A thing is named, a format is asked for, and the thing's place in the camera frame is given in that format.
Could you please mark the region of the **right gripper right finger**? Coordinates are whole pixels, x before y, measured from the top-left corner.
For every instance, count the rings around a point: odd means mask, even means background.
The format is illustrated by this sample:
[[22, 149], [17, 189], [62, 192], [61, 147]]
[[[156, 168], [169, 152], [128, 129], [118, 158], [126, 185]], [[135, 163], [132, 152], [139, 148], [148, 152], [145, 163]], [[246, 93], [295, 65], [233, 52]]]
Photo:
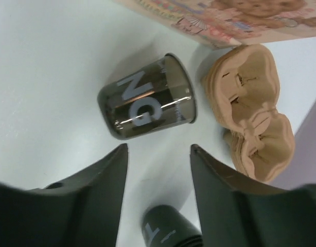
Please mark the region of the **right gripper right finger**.
[[316, 246], [316, 184], [273, 187], [190, 151], [205, 246]]

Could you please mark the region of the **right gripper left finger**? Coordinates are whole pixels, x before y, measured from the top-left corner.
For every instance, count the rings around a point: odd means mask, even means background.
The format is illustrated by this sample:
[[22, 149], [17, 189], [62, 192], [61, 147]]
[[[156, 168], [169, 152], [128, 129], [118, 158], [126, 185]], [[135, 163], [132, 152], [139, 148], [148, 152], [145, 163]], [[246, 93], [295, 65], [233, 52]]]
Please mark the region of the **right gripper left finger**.
[[0, 183], [0, 246], [115, 246], [128, 146], [43, 189]]

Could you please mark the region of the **transparent dark cup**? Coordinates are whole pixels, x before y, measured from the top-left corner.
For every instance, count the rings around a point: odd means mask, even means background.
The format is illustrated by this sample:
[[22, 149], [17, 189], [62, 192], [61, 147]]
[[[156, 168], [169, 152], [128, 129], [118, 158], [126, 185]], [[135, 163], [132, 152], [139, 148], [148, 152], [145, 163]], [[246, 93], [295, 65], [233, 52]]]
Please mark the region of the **transparent dark cup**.
[[110, 133], [120, 140], [190, 124], [197, 117], [191, 80], [172, 53], [104, 86], [97, 101]]

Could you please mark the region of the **beige paper takeout bag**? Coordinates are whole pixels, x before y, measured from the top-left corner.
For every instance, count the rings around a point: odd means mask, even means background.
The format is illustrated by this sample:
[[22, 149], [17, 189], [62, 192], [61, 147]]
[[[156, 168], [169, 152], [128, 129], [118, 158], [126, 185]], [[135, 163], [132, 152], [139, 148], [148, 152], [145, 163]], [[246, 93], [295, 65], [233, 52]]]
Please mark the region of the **beige paper takeout bag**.
[[316, 37], [316, 1], [118, 1], [213, 49]]

